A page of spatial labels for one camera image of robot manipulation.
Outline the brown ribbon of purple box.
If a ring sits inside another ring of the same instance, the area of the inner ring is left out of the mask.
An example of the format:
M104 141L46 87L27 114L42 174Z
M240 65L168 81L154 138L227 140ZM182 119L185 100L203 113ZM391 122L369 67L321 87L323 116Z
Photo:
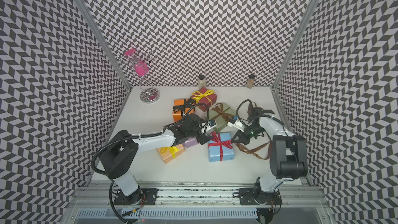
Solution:
M260 145L260 146L258 146L256 148L253 148L253 149L248 149L246 146L244 146L243 144L240 144L240 143L236 143L236 147L240 151L242 151L242 152L244 152L246 154L253 155L253 156L255 156L255 157L257 157L257 158L259 158L261 160L268 160L268 159L271 158L271 150L272 150L272 143L271 142L262 144L262 145ZM267 148L267 156L265 158L263 158L263 157L261 157L261 156L259 156L257 154L257 152L260 151L263 148Z

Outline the purple gift box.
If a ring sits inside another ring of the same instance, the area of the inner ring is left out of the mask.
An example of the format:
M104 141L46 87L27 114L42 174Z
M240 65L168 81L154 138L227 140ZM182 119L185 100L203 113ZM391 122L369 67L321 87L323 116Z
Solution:
M183 143L183 146L184 146L184 148L189 148L189 147L192 147L192 146L195 146L195 145L198 145L198 144L199 144L199 142L198 142L197 138L188 138Z

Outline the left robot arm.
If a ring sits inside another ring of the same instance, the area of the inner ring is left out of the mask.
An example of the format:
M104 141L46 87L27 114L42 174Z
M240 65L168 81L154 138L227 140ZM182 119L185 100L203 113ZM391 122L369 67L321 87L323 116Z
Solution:
M91 160L91 169L107 176L119 186L122 205L136 205L144 200L144 192L137 183L130 167L137 154L158 148L176 148L190 138L200 144L210 141L208 130L216 126L214 120L205 120L189 114L177 122L163 127L161 132L130 134L123 130L105 146L100 148Z

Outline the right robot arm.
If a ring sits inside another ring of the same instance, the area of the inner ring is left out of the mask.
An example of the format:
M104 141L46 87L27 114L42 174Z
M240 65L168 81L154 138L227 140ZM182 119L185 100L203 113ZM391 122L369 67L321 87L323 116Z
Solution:
M289 131L272 110L259 107L248 110L247 123L235 116L228 126L237 129L231 142L241 151L255 155L268 149L265 160L269 161L269 171L257 178L252 191L239 191L241 204L281 205L279 186L308 173L305 138Z

